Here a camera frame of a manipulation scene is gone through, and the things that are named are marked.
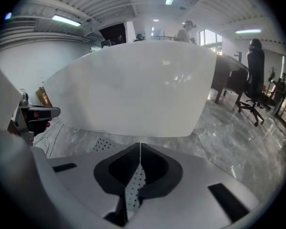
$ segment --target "desk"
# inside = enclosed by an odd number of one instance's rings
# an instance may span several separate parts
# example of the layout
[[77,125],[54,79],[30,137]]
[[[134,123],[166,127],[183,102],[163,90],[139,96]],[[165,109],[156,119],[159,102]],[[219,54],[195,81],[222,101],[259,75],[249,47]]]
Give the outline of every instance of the desk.
[[245,89],[248,72],[248,67],[236,59],[227,55],[218,55],[211,85],[211,88],[218,91],[215,103],[218,103],[224,89],[236,92],[238,94],[236,103],[238,103]]

